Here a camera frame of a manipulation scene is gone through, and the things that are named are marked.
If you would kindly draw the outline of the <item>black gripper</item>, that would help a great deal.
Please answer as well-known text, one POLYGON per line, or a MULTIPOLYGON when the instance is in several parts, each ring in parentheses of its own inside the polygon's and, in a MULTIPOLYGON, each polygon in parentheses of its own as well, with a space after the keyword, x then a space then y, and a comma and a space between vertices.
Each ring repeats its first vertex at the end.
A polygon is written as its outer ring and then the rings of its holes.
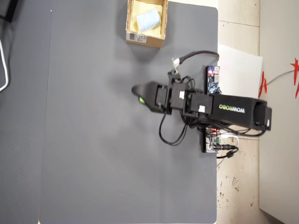
POLYGON ((158 82, 137 84, 131 88, 140 103, 151 112, 171 115, 172 110, 182 110, 185 100, 186 83, 173 83, 170 89, 158 82))

